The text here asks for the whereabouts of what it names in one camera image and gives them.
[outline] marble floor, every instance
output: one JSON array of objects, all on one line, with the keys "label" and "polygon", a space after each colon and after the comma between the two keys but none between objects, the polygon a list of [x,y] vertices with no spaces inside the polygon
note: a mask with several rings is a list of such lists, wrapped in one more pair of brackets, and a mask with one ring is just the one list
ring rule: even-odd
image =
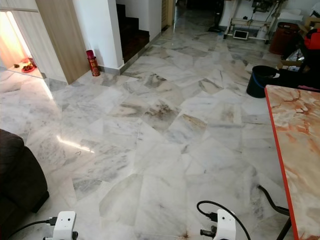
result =
[{"label": "marble floor", "polygon": [[[196,204],[211,200],[251,239],[276,239],[287,219],[256,185],[286,207],[282,175],[266,99],[246,86],[253,66],[279,57],[263,41],[206,32],[210,16],[185,11],[121,76],[67,85],[1,72],[0,128],[24,139],[50,192],[24,223],[74,210],[79,240],[209,239]],[[12,240],[51,232],[35,225]]]}]

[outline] metal stand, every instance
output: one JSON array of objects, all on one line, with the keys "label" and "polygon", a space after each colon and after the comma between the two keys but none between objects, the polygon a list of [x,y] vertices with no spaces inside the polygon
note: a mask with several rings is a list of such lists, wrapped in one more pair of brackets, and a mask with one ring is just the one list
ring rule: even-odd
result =
[{"label": "metal stand", "polygon": [[[266,199],[268,200],[269,204],[271,205],[271,207],[277,211],[278,213],[280,214],[283,214],[283,215],[286,215],[286,216],[290,216],[290,213],[289,213],[289,209],[285,208],[285,207],[282,207],[282,206],[277,206],[275,205],[274,201],[272,200],[270,194],[268,193],[268,191],[261,185],[258,185],[256,186],[258,189],[260,189],[264,195],[266,196]],[[284,227],[282,228],[279,236],[277,237],[276,240],[283,240],[285,239],[285,236],[287,235],[289,229],[291,227],[291,219],[289,217],[289,219],[286,221]]]},{"label": "metal stand", "polygon": [[283,6],[285,0],[279,0],[279,1],[280,1],[278,3],[279,6],[277,7],[276,12],[274,12],[274,14],[273,14],[272,21],[269,22],[269,21],[256,21],[256,20],[252,20],[252,19],[246,20],[246,19],[234,18],[238,4],[239,4],[239,0],[233,0],[232,12],[230,14],[228,26],[226,27],[226,30],[223,35],[223,39],[226,39],[227,36],[233,36],[233,32],[230,32],[230,29],[231,29],[231,26],[234,26],[236,24],[244,25],[244,26],[260,27],[260,28],[263,26],[267,26],[268,31],[265,35],[265,38],[258,38],[258,37],[254,37],[254,36],[249,36],[248,38],[249,39],[257,39],[257,40],[264,40],[264,43],[268,44],[271,39],[271,33],[274,30],[275,23],[277,21],[277,18],[280,15],[280,11],[282,9],[282,6]]}]

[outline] sofa arm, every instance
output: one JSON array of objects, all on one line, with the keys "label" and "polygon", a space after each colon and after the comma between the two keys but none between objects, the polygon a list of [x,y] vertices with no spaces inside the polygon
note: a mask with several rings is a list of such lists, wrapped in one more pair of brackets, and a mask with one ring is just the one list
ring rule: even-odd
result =
[{"label": "sofa arm", "polygon": [[48,194],[47,189],[47,181],[37,159],[29,148],[24,147],[18,163],[1,184],[1,194],[18,207],[32,211]]},{"label": "sofa arm", "polygon": [[0,129],[0,184],[17,164],[24,147],[21,137]]}]

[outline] red canister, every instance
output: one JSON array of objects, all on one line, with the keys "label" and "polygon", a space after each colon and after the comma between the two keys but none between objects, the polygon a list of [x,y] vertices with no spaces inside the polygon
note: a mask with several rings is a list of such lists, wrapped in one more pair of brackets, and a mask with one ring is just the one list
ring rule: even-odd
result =
[{"label": "red canister", "polygon": [[99,71],[97,58],[94,55],[94,51],[87,50],[86,51],[86,56],[88,58],[88,62],[89,62],[89,65],[90,65],[92,76],[94,76],[94,77],[99,76],[100,75],[100,71]]}]

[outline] cardboard box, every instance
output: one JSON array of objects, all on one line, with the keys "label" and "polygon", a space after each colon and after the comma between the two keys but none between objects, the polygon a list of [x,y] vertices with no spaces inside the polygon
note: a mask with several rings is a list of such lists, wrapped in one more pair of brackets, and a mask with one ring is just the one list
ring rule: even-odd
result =
[{"label": "cardboard box", "polygon": [[300,28],[300,33],[303,37],[305,37],[307,35],[307,33],[309,32],[311,23],[314,23],[314,28],[320,29],[320,18],[319,17],[311,17],[311,16],[308,17],[305,20],[304,25],[298,23],[298,26]]},{"label": "cardboard box", "polygon": [[293,66],[300,68],[301,64],[302,64],[302,61],[280,60],[280,62],[278,63],[278,65],[276,67],[278,69],[289,69],[290,67],[293,67]]}]

